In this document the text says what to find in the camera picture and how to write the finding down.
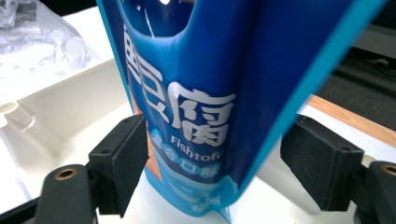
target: black clamp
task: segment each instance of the black clamp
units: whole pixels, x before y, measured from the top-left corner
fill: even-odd
[[[89,154],[86,166],[49,173],[41,196],[0,216],[0,223],[97,223],[101,215],[124,216],[149,158],[146,120],[122,120]]]
[[[322,211],[346,211],[352,201],[356,224],[396,223],[396,164],[362,166],[363,150],[305,116],[283,137],[280,154]]]

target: blue plastic bag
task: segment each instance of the blue plastic bag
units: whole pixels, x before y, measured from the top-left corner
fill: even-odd
[[[150,184],[188,215],[230,221],[227,206],[382,3],[99,0],[148,121]]]

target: clear plastic bag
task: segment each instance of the clear plastic bag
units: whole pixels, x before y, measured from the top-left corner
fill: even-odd
[[[37,0],[0,0],[0,79],[59,76],[95,58],[78,31]]]

